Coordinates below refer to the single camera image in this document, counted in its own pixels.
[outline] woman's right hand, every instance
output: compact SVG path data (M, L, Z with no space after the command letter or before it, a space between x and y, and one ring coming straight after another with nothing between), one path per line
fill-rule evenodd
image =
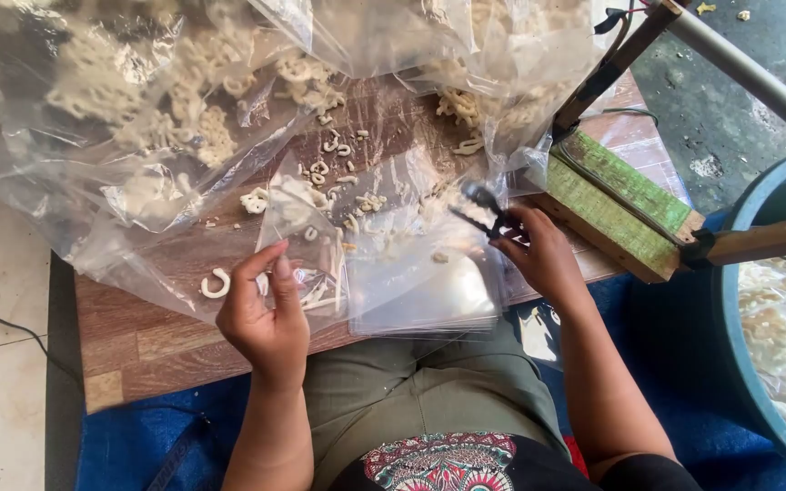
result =
M572 247L548 215L520 206L509 208L508 212L529 234L529 249L524 250L508 237L491 240L490 244L508 256L527 284L558 309L584 296L589 298Z

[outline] metal pipe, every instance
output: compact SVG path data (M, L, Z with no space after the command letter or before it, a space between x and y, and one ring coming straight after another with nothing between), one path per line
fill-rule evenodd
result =
M658 4L655 2L649 11ZM681 15L669 25L669 31L786 122L786 85L692 13L680 8Z

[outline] blue plastic tub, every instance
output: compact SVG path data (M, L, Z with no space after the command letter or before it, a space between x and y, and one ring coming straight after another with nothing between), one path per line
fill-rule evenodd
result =
M786 159L748 186L720 229L747 230L781 220L786 220ZM786 424L762 388L741 331L738 277L739 266L730 265L676 273L668 283L635 282L634 329L663 382L693 404L775 442L786 456Z

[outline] printed shirt design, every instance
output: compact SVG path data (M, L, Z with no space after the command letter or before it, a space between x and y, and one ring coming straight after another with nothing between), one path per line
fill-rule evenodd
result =
M504 433L434 433L381 445L361 461L388 491L512 491L505 469L516 450Z

